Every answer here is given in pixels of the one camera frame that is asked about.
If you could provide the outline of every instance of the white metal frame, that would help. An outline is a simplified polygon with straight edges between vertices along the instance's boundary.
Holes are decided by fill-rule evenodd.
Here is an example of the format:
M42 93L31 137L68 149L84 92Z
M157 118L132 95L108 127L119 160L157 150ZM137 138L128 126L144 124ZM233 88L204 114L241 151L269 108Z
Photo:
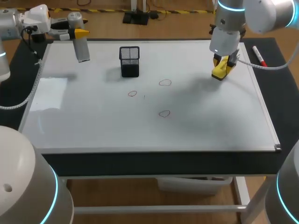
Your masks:
M196 175L172 175L176 177L194 177ZM66 183L68 179L111 179L111 178L152 178L153 175L138 176L76 176L61 177ZM256 217L264 208L267 190L273 181L267 177L260 189L250 200L248 189L243 176L234 176L235 190L239 205L159 205L159 206L103 206L75 207L75 214L148 214L148 213L210 213L210 212L240 212L242 224L253 224Z
M142 0L143 12L146 12L146 0ZM131 0L131 11L135 12L137 10L137 0Z

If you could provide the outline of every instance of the white table surface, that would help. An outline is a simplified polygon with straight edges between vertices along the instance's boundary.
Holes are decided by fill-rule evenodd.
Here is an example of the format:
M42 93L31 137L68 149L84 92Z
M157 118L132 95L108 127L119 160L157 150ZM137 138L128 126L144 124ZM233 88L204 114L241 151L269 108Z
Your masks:
M279 143L253 70L238 63L225 80L212 78L209 41L88 46L91 60L78 63L72 42L48 45L20 128L41 153L274 151ZM138 78L121 77L121 46L140 47ZM249 60L243 43L240 55ZM160 86L164 79L171 85Z

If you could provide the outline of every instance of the table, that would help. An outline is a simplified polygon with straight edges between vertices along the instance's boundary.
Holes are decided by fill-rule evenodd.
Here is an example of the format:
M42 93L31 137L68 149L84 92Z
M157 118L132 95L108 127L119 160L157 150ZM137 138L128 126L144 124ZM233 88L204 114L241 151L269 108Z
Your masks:
M251 67L211 77L210 41L49 44L19 128L42 154L270 152L279 146ZM122 78L119 50L140 47L140 76ZM241 59L248 60L240 43Z
M244 39L244 43L252 63L258 63L250 51L253 45L258 47L268 66L277 66L285 62L274 39ZM34 48L43 55L46 43L34 46ZM11 62L11 78L2 83L0 87L2 105L15 105L29 94L38 70L33 64L34 58L28 53L26 47L20 44ZM299 92L290 71L284 69L268 72L254 69L254 72L281 144L282 150L279 152L133 152L44 155L58 175L70 178L87 175L94 178L144 175L147 177L233 175L236 176L235 183L241 205L162 206L159 208L156 206L96 207L76 208L75 211L77 213L145 212L145 210L149 212L242 211L243 223L250 223L262 208L263 195L271 181L266 180L249 203L248 193L241 187L244 180L239 176L276 174L299 136ZM24 110L25 108L1 111L0 124L17 130Z

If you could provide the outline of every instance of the gray cylinder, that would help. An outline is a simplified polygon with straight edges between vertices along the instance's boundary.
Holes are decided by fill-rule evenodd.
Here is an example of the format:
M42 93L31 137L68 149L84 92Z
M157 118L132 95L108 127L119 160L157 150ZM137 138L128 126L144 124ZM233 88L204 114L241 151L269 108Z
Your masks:
M0 38L0 82L5 81L10 77L10 69L6 57L6 52Z
M222 29L227 32L240 31L242 27L245 25L245 11L242 10L243 0L219 1L215 18L215 25L219 29Z
M271 224L299 222L299 142L283 163L278 176L270 186L265 209Z
M22 25L20 13L15 8L0 10L0 36L2 40L20 39Z
M25 136L0 126L0 156L1 224L72 223L70 192Z
M70 28L73 29L84 29L84 23L81 13L79 12L73 12L70 13L67 17L67 20L69 22ZM89 49L87 45L87 38L83 37L80 39L74 39L72 40L74 44L74 49L76 53L76 57L79 62L89 61Z

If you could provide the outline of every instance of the blue light ring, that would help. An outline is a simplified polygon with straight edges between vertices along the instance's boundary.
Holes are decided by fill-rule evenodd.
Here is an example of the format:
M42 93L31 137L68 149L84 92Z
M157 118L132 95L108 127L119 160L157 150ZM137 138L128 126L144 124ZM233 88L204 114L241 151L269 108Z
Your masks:
M291 21L289 22L289 24L286 25L286 27L288 27L293 22L293 20L295 18L295 12L296 12L295 2L294 2L294 0L291 0L291 1L292 1L292 5L293 5L293 16L292 16Z
M276 179L276 187L277 187L277 193L278 193L278 197L280 199L280 202L283 206L283 208L285 209L286 213L292 218L292 220L296 223L296 224L299 224L299 221L291 214L291 212L288 210L288 208L286 207L284 201L282 200L282 197L280 195L280 192L279 192L279 187L278 187L278 176L279 176L279 173L277 174L277 179Z
M230 8L230 7L227 7L227 6L223 5L219 0L218 0L218 4L219 4L222 8L224 8L224 9L226 9L226 10L229 10L229 11L233 11L233 12L244 12L244 11L245 11L244 8Z
M43 218L43 220L42 220L42 222L41 222L40 224L44 224L44 223L47 221L47 219L49 218L49 216L50 216L50 214L51 214L51 212L52 212L52 210L53 210L53 208L54 208L54 205L55 205L55 203L56 203L56 200L57 200L57 194L58 194L58 179L57 179L57 175L56 175L56 173L55 173L55 171L53 170L52 167L51 167L51 169L52 169L53 174L54 174L54 176L55 176L55 182L56 182L55 195L54 195L54 199L53 199L52 205L51 205L51 207L50 207L48 213L46 214L45 218Z

